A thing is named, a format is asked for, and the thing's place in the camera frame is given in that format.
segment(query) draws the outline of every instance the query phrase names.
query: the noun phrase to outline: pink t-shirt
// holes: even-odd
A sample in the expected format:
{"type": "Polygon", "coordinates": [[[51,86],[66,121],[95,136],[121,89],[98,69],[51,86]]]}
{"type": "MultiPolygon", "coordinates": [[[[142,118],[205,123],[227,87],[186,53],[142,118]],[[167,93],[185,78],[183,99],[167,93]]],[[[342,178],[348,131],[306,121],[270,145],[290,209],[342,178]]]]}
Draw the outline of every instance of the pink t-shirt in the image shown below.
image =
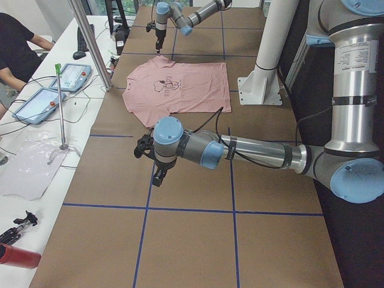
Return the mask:
{"type": "Polygon", "coordinates": [[[127,77],[125,106],[146,127],[171,113],[231,112],[225,63],[176,63],[156,56],[127,77]]]}

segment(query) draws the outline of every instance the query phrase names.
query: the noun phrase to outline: computer mouse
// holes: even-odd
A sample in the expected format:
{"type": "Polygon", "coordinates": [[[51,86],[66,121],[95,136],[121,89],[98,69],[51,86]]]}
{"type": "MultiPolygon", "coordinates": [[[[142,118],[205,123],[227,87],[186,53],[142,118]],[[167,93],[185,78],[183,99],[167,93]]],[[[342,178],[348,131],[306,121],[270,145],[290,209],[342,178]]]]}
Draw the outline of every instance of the computer mouse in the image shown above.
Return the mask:
{"type": "Polygon", "coordinates": [[[75,60],[79,60],[79,59],[81,59],[81,58],[83,58],[85,56],[86,56],[85,52],[83,52],[83,51],[76,51],[76,52],[73,53],[72,57],[75,60]]]}

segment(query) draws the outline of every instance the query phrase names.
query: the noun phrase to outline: touchscreen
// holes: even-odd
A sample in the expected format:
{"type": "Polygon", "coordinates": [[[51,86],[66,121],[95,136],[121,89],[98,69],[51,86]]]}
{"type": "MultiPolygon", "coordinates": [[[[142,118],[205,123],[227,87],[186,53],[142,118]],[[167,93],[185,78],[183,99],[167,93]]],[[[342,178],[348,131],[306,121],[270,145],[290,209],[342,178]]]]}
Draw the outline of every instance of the touchscreen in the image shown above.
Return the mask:
{"type": "MultiPolygon", "coordinates": [[[[78,65],[68,65],[64,69],[64,71],[61,72],[60,76],[60,84],[61,89],[71,89],[76,86],[77,81],[82,76],[82,72],[84,71],[84,66],[78,66],[78,65]]],[[[53,87],[57,88],[57,81],[55,81],[55,84],[53,87]]]]}
{"type": "Polygon", "coordinates": [[[28,118],[32,121],[36,120],[42,113],[49,111],[49,109],[52,108],[50,102],[54,100],[57,101],[57,97],[57,91],[41,90],[39,94],[27,102],[24,107],[18,111],[16,116],[20,119],[28,118]]]}

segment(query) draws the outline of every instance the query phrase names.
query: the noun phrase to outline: black shirt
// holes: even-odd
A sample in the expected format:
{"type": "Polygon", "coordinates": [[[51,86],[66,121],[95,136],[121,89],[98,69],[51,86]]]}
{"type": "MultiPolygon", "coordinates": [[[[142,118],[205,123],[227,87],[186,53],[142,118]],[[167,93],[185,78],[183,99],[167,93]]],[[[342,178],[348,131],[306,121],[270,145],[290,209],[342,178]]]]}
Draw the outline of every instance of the black shirt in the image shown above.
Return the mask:
{"type": "Polygon", "coordinates": [[[0,13],[0,70],[8,67],[14,77],[28,82],[41,63],[27,44],[33,37],[15,18],[0,13]]]}

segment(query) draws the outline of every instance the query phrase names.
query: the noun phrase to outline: keyboard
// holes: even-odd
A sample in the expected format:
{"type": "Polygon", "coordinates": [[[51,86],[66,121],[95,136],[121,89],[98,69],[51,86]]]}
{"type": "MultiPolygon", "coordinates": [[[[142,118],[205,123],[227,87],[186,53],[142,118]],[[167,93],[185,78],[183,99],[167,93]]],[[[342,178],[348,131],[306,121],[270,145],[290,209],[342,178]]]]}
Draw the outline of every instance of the keyboard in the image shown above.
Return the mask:
{"type": "MultiPolygon", "coordinates": [[[[95,36],[95,25],[90,24],[92,32],[95,36]]],[[[88,47],[86,46],[86,42],[84,39],[84,36],[82,32],[80,31],[80,27],[77,27],[77,51],[83,51],[87,52],[89,51],[88,47]]]]}

